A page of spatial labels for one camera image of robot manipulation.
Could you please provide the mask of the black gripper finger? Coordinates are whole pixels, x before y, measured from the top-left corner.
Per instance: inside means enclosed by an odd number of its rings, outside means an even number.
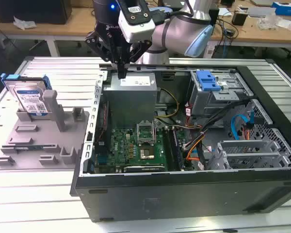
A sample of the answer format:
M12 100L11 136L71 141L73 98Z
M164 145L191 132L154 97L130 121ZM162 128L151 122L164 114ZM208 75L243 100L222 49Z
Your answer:
M126 78L130 63L135 63L152 45L151 40L134 43L125 41L123 45L123 78Z
M106 34L106 40L102 39L96 31L90 32L85 43L105 62L111 62L117 68L118 79L123 79L123 63L121 48L116 45L115 36Z

